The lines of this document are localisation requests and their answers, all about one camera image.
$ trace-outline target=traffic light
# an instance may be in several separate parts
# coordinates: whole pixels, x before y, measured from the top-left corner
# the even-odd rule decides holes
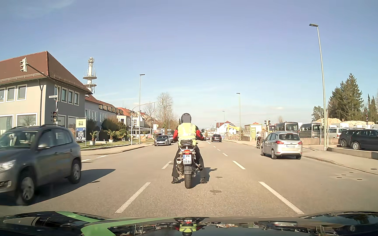
[[[26,58],[24,58],[23,60],[20,61],[20,71],[22,72],[27,72],[27,61],[26,61]]]

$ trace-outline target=car windshield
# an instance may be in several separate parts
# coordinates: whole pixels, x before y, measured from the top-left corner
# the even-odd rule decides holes
[[[36,130],[6,132],[0,137],[1,148],[30,148],[37,134]]]
[[[292,140],[292,141],[300,141],[300,137],[297,134],[280,134],[280,140]]]

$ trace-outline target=red jacket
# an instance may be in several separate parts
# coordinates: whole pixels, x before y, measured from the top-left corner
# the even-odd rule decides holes
[[[179,138],[177,137],[177,135],[178,135],[178,130],[177,130],[177,128],[178,128],[178,127],[179,127],[179,126],[176,127],[176,129],[174,130],[174,134],[173,134],[173,141],[175,141],[175,142],[179,141]],[[202,136],[202,133],[201,133],[201,131],[199,130],[198,126],[196,126],[196,137],[197,137],[197,139],[199,139],[199,140],[202,140],[202,141],[205,140],[204,137]]]

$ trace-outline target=street lamp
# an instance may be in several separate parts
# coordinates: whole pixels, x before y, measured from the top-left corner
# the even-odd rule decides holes
[[[144,76],[145,74],[139,74],[139,116],[138,116],[138,139],[141,143],[141,76]]]
[[[324,144],[323,144],[323,150],[327,151],[328,149],[328,140],[327,138],[327,130],[328,130],[328,114],[326,112],[326,93],[325,93],[325,76],[323,74],[323,58],[322,58],[322,47],[320,46],[320,35],[319,35],[319,26],[317,24],[309,24],[309,26],[316,27],[318,30],[318,40],[319,40],[319,50],[320,50],[320,65],[322,67],[322,85],[323,85],[323,122],[324,122]]]
[[[239,136],[240,136],[240,140],[241,140],[241,138],[242,138],[242,134],[240,133],[241,132],[241,129],[242,129],[242,115],[241,115],[241,112],[242,112],[242,107],[241,107],[241,105],[240,105],[240,93],[236,93],[236,94],[238,94],[239,95]]]
[[[143,106],[143,105],[148,105],[148,104],[153,104],[153,103],[156,103],[156,102],[149,102],[149,103],[145,103],[145,104],[140,104],[140,105],[137,105],[137,106],[140,106],[141,107],[141,105]],[[134,123],[134,109],[137,107],[137,106],[135,106],[132,110],[131,110],[131,145],[133,144],[133,142],[132,142],[132,140],[133,140],[133,138],[132,138],[132,128],[133,128],[133,123]],[[141,131],[141,123],[139,123],[139,126],[138,126],[138,129],[139,129],[139,131]]]

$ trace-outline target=silver hatchback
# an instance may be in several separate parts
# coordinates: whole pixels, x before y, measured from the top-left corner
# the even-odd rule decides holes
[[[263,140],[260,154],[270,154],[272,159],[278,156],[295,156],[299,160],[303,154],[303,143],[296,133],[272,132]]]

